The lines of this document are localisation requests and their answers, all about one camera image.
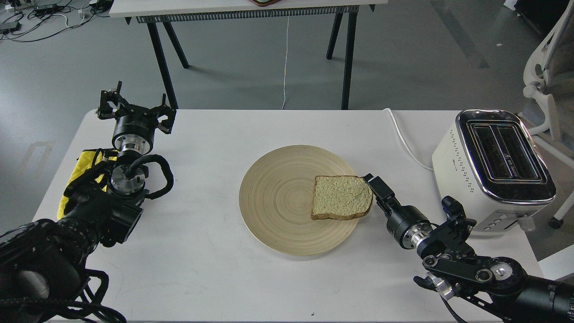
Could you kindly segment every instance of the yellow cloth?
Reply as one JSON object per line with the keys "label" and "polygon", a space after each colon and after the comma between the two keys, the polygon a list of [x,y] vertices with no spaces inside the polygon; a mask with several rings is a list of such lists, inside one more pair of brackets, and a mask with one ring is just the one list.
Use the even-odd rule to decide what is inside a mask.
{"label": "yellow cloth", "polygon": [[[80,157],[77,159],[76,166],[74,167],[72,175],[70,176],[70,179],[68,181],[68,184],[66,184],[66,186],[68,186],[74,179],[78,178],[81,174],[85,173],[85,171],[92,168],[92,160],[94,159],[95,154],[96,154],[95,150],[86,150],[80,154]],[[102,158],[103,158],[103,152],[99,151],[98,156],[96,157],[96,162],[94,164],[98,164],[99,162],[101,162]],[[116,157],[109,157],[108,159],[115,160]],[[102,180],[102,178],[103,175],[98,177],[96,181],[99,183]],[[64,208],[66,207],[67,203],[68,198],[62,196],[62,199],[60,200],[60,206],[58,207],[58,214],[57,214],[58,220],[64,217]]]}

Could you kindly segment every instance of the bamboo plate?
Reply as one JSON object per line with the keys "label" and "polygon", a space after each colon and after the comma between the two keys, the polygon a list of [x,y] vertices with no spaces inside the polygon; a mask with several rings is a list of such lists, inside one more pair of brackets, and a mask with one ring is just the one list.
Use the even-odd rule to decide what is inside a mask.
{"label": "bamboo plate", "polygon": [[355,175],[325,149],[295,145],[273,150],[249,168],[239,208],[249,231],[270,248],[291,255],[327,252],[342,243],[359,219],[311,220],[316,175]]}

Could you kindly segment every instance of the chair wheel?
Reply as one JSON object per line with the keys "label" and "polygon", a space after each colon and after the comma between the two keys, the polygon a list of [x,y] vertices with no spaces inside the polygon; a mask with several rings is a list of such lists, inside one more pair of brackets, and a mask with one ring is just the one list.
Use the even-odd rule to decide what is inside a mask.
{"label": "chair wheel", "polygon": [[562,224],[564,224],[564,219],[560,219],[558,220],[555,217],[552,217],[550,219],[550,221],[548,221],[548,225],[552,228],[552,229],[560,229],[560,227],[562,226]]}

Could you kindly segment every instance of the toaster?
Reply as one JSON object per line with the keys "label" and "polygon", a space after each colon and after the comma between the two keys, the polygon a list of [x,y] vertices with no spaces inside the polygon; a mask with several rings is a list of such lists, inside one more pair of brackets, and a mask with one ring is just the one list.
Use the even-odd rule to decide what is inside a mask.
{"label": "toaster", "polygon": [[556,195],[524,124],[507,111],[460,112],[432,164],[440,196],[457,199],[478,222],[473,235],[504,233]]}

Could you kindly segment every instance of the black table leg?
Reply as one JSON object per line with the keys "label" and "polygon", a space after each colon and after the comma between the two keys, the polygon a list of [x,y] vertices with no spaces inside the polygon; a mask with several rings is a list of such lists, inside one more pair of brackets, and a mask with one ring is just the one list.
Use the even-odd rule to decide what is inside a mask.
{"label": "black table leg", "polygon": [[177,39],[176,32],[173,30],[173,26],[171,22],[164,22],[165,31],[168,32],[169,39],[172,41],[173,47],[176,50],[177,57],[179,57],[181,65],[183,68],[189,68],[189,64],[187,63],[187,59],[185,58],[185,54],[183,54],[183,49],[181,49],[181,45],[179,40]]}
{"label": "black table leg", "polygon": [[343,75],[343,99],[341,110],[349,109],[349,92],[351,90],[351,70],[353,68],[353,51],[355,50],[355,30],[357,25],[357,13],[349,13],[347,27],[347,51],[345,53],[345,72]]}
{"label": "black table leg", "polygon": [[157,65],[160,67],[161,78],[164,80],[165,92],[169,105],[177,109],[176,94],[173,91],[172,79],[169,77],[168,65],[165,62],[164,50],[161,48],[160,35],[157,33],[155,22],[148,23],[149,36],[152,39],[153,50],[156,52]]}
{"label": "black table leg", "polygon": [[335,21],[333,22],[333,30],[331,31],[331,39],[329,39],[329,48],[327,48],[327,59],[333,58],[333,51],[335,50],[335,43],[339,35],[339,28],[341,27],[341,20],[343,19],[342,13],[335,14]]}

